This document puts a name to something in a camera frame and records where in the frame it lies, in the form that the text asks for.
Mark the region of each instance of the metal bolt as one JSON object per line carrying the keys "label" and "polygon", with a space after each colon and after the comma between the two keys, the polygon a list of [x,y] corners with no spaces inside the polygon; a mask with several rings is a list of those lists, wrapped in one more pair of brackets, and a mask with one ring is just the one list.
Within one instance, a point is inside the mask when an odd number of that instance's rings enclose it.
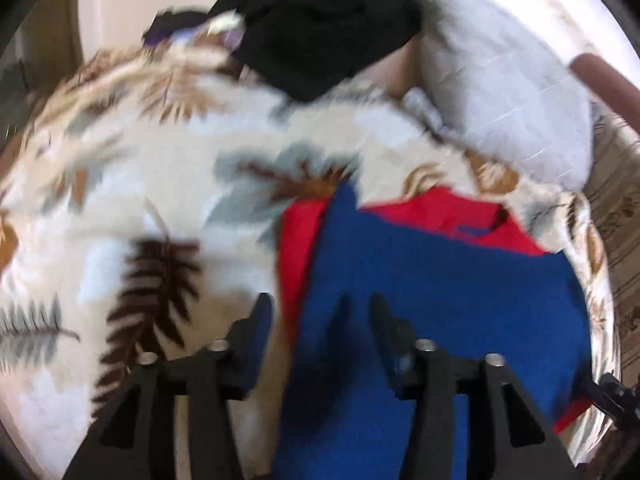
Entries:
{"label": "metal bolt", "polygon": [[158,354],[153,352],[142,352],[137,358],[138,364],[143,366],[149,366],[158,361]]}
{"label": "metal bolt", "polygon": [[438,349],[436,343],[434,343],[431,339],[416,339],[415,347],[420,352],[435,352]]}
{"label": "metal bolt", "polygon": [[484,362],[491,366],[504,366],[507,361],[500,354],[487,354]]}
{"label": "metal bolt", "polygon": [[229,341],[226,339],[214,339],[209,345],[212,352],[226,352],[229,350]]}

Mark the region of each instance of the black garment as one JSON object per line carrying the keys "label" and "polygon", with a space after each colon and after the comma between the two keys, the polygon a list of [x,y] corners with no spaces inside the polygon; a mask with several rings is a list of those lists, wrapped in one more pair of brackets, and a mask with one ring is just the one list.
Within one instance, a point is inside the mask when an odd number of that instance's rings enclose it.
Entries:
{"label": "black garment", "polygon": [[420,31],[414,0],[218,0],[209,17],[233,9],[246,25],[234,56],[304,102],[402,47]]}

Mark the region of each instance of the fern leaf pattern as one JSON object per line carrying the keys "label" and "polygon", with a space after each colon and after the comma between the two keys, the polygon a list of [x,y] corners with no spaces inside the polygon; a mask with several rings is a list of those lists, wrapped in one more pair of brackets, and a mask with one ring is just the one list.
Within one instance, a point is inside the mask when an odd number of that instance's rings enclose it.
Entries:
{"label": "fern leaf pattern", "polygon": [[224,111],[207,91],[198,86],[197,74],[187,68],[173,70],[153,81],[142,95],[141,117],[159,116],[160,124],[169,118],[191,120],[194,114],[206,118],[210,110]]}
{"label": "fern leaf pattern", "polygon": [[96,98],[95,101],[89,103],[87,107],[69,123],[69,126],[66,128],[66,133],[72,136],[84,134],[84,132],[101,117],[109,111],[115,110],[126,95],[126,88],[118,87],[111,91],[111,93]]}
{"label": "fern leaf pattern", "polygon": [[159,358],[166,358],[156,331],[184,348],[172,312],[179,319],[190,321],[185,297],[198,298],[190,281],[191,273],[200,272],[200,267],[191,261],[198,251],[196,242],[178,244],[165,237],[134,240],[132,244],[134,253],[127,259],[130,270],[124,276],[124,289],[107,317],[112,326],[106,339],[109,350],[100,358],[100,364],[107,369],[95,383],[94,418],[129,373],[139,352],[154,352]]}
{"label": "fern leaf pattern", "polygon": [[276,220],[297,199],[327,199],[341,183],[356,182],[360,160],[355,153],[328,155],[303,143],[288,146],[275,158],[239,150],[220,156],[216,178],[232,184],[208,213],[206,224],[258,223]]}
{"label": "fern leaf pattern", "polygon": [[540,239],[545,232],[552,228],[556,210],[563,205],[553,198],[531,201],[522,213],[522,221],[527,234],[534,240]]}
{"label": "fern leaf pattern", "polygon": [[439,163],[428,162],[415,168],[404,180],[402,196],[412,198],[439,184],[447,176],[447,173],[438,169],[439,166]]}
{"label": "fern leaf pattern", "polygon": [[476,178],[480,193],[506,195],[518,187],[520,174],[509,166],[487,160],[471,150],[466,150],[465,158]]}
{"label": "fern leaf pattern", "polygon": [[4,268],[14,259],[15,251],[18,250],[20,240],[14,228],[6,218],[8,211],[0,209],[0,275]]}
{"label": "fern leaf pattern", "polygon": [[0,371],[14,370],[20,364],[49,364],[56,355],[60,336],[79,342],[80,336],[62,328],[61,323],[58,298],[48,309],[31,301],[26,313],[14,304],[0,310]]}
{"label": "fern leaf pattern", "polygon": [[102,175],[112,162],[126,155],[117,148],[119,137],[113,137],[98,144],[92,151],[80,156],[58,174],[50,186],[45,188],[41,212],[46,213],[61,201],[68,200],[69,210],[79,213],[84,202],[102,181]]}

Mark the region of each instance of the gray pillow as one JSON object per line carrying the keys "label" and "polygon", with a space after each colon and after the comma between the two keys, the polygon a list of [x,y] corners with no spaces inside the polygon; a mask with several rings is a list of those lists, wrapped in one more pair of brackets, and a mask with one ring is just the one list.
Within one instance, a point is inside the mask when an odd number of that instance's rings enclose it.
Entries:
{"label": "gray pillow", "polygon": [[447,140],[539,182],[582,189],[591,167],[586,89],[555,53],[488,0],[419,0],[424,91]]}

